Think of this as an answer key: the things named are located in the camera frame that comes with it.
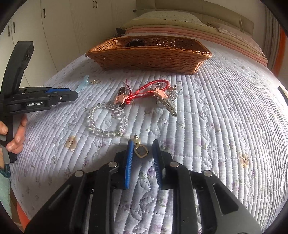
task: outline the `cabinet door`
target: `cabinet door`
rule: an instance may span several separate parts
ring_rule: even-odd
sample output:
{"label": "cabinet door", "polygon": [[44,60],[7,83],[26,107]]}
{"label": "cabinet door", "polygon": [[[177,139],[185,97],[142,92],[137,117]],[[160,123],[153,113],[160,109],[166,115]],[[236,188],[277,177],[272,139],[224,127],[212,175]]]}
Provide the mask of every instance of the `cabinet door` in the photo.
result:
{"label": "cabinet door", "polygon": [[137,17],[135,0],[111,0],[114,28],[120,28],[131,19]]}
{"label": "cabinet door", "polygon": [[113,35],[110,0],[70,0],[70,4],[80,54]]}
{"label": "cabinet door", "polygon": [[100,43],[107,40],[116,34],[116,28],[113,25],[111,0],[97,0],[95,1],[95,13],[98,38]]}
{"label": "cabinet door", "polygon": [[33,41],[34,52],[24,74],[31,86],[42,86],[56,72],[47,46],[40,0],[27,0],[12,16],[12,38],[18,41]]}
{"label": "cabinet door", "polygon": [[[0,89],[2,86],[2,81],[4,73],[14,49],[12,34],[11,34],[11,21],[6,25],[3,32],[0,35]],[[25,76],[23,75],[20,87],[29,87]]]}
{"label": "cabinet door", "polygon": [[57,71],[80,56],[70,0],[41,0],[42,22],[48,48]]}

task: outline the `hand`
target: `hand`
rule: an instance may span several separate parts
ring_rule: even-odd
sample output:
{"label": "hand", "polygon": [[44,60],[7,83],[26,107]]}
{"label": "hand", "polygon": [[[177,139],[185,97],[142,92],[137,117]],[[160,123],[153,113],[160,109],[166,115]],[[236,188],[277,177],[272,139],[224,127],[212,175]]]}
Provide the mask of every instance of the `hand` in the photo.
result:
{"label": "hand", "polygon": [[[16,132],[15,138],[9,142],[6,146],[7,151],[19,154],[23,150],[23,143],[25,140],[25,130],[26,130],[26,124],[27,124],[27,115],[24,114],[21,119],[21,124],[18,127],[18,130]],[[8,132],[7,126],[0,121],[0,134],[6,135]],[[3,159],[3,153],[2,149],[0,148],[0,168],[4,168],[4,159]]]}

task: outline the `crystal bead bracelet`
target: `crystal bead bracelet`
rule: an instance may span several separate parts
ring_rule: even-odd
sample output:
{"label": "crystal bead bracelet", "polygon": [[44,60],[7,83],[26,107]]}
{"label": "crystal bead bracelet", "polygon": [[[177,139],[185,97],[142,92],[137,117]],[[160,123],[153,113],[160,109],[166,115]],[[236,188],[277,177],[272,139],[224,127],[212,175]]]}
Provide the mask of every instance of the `crystal bead bracelet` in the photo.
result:
{"label": "crystal bead bracelet", "polygon": [[[106,108],[110,110],[112,112],[112,117],[120,119],[121,125],[119,129],[108,132],[108,131],[104,131],[103,129],[99,129],[96,127],[95,121],[94,121],[94,113],[97,109],[100,109],[100,108]],[[124,113],[124,110],[117,105],[113,105],[109,103],[98,103],[96,106],[93,106],[93,108],[89,112],[88,118],[89,118],[90,130],[96,135],[101,136],[101,137],[121,137],[123,133],[125,133],[126,127],[128,125],[128,119]]]}

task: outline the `quilted bedspread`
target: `quilted bedspread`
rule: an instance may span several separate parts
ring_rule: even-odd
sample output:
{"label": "quilted bedspread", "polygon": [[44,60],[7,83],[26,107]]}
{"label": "quilted bedspread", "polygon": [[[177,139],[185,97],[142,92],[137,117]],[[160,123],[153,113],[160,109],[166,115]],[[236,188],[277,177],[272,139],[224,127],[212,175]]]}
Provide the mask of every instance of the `quilted bedspread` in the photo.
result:
{"label": "quilted bedspread", "polygon": [[[73,172],[97,170],[137,134],[150,152],[133,159],[130,189],[115,191],[115,233],[171,233],[173,195],[158,189],[151,153],[154,139],[189,170],[212,170],[263,230],[271,224],[287,199],[288,107],[277,89],[280,83],[256,61],[198,40],[213,57],[193,75],[103,71],[81,56],[47,82],[49,87],[74,90],[85,75],[101,80],[87,85],[74,102],[28,115],[24,150],[11,165],[11,187],[29,218]],[[136,99],[124,109],[129,121],[123,137],[90,133],[91,107],[111,101],[126,79],[133,91],[156,79],[183,89],[176,100],[177,117],[152,97]],[[111,121],[109,114],[97,119],[103,129]]]}

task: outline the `red string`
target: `red string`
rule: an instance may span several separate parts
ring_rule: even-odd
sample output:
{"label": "red string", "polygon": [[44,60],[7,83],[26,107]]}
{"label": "red string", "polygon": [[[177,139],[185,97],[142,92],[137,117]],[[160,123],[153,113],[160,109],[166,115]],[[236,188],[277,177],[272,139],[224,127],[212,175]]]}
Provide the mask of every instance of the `red string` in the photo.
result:
{"label": "red string", "polygon": [[132,93],[130,87],[128,86],[127,80],[126,80],[126,85],[129,88],[129,90],[130,90],[129,97],[125,100],[126,104],[130,104],[131,100],[134,99],[134,98],[152,96],[153,95],[153,93],[152,93],[153,91],[146,91],[144,93],[140,93],[140,91],[143,90],[143,89],[146,89],[148,86],[150,86],[152,84],[159,83],[159,82],[166,83],[166,86],[163,89],[161,89],[163,91],[168,89],[169,86],[170,86],[170,84],[169,84],[169,82],[167,80],[154,80],[154,81],[151,81],[151,82],[147,83],[146,85],[142,86],[141,88],[139,88],[135,93]]}

